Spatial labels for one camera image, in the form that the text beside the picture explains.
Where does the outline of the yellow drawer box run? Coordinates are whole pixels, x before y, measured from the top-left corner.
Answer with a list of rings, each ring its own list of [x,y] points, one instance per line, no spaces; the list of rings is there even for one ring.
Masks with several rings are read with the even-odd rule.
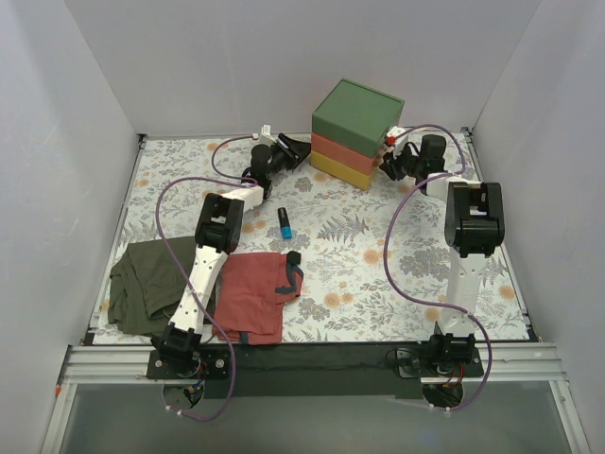
[[[375,168],[369,174],[364,174],[314,150],[310,154],[310,164],[314,168],[362,190],[370,188],[376,175]]]

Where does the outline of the red drawer box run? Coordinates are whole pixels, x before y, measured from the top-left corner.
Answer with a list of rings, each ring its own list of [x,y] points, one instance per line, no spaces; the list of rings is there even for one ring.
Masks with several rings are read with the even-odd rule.
[[[314,132],[311,133],[311,149],[364,175],[370,175],[379,166],[381,158],[379,154],[366,156]]]

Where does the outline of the green drawer box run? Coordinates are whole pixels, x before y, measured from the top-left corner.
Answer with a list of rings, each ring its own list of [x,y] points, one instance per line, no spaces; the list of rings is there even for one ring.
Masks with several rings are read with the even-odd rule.
[[[405,101],[358,82],[341,79],[312,113],[316,135],[367,157],[382,147],[401,118]]]

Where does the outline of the blue cap highlighter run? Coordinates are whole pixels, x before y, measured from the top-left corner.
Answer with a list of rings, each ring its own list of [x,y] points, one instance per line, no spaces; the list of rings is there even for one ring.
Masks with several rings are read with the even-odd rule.
[[[282,238],[285,240],[291,239],[293,234],[286,209],[284,207],[279,207],[277,213]]]

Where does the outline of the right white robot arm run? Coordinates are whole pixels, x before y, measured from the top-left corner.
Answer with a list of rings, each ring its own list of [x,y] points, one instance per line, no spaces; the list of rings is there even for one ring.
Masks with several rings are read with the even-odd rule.
[[[461,178],[444,170],[446,139],[426,134],[416,146],[406,142],[406,132],[394,127],[387,135],[388,151],[379,168],[393,181],[411,177],[421,192],[445,203],[444,239],[450,248],[450,275],[445,303],[435,325],[442,343],[427,355],[429,368],[437,375],[450,375],[462,363],[454,339],[472,341],[475,324],[471,316],[485,277],[488,259],[505,237],[502,189],[499,183]]]

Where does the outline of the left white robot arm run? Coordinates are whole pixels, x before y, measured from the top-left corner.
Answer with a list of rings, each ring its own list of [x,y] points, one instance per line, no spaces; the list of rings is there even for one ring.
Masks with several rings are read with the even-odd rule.
[[[168,360],[168,366],[182,378],[194,376],[201,365],[197,349],[202,343],[201,320],[207,320],[217,334],[233,347],[233,341],[216,318],[207,311],[219,274],[238,244],[244,214],[259,207],[270,195],[272,177],[282,171],[294,170],[310,155],[311,144],[296,140],[283,133],[272,135],[269,126],[259,133],[227,139],[218,146],[223,148],[233,142],[252,140],[257,144],[251,149],[250,164],[239,175],[230,175],[218,169],[216,157],[210,158],[213,171],[220,178],[204,177],[209,183],[229,186],[224,194],[211,193],[204,198],[195,230],[195,254],[192,270],[184,270],[164,234],[160,210],[166,192],[178,183],[188,182],[182,177],[169,183],[156,202],[155,221],[161,241],[174,260],[185,281],[185,290],[178,307],[169,319],[163,334],[152,338],[152,345],[159,355]]]

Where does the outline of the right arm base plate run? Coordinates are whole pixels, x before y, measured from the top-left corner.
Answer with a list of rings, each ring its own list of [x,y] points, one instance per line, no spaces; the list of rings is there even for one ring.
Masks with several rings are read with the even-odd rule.
[[[438,346],[430,342],[409,343],[395,350],[396,371],[402,378],[480,378],[484,368],[478,350],[467,342]]]

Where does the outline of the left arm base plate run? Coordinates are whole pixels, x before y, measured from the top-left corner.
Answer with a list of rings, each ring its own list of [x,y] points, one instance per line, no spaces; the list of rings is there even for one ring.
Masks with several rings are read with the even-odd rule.
[[[225,345],[188,344],[185,349],[152,339],[146,377],[148,379],[221,380],[231,375],[231,354]]]

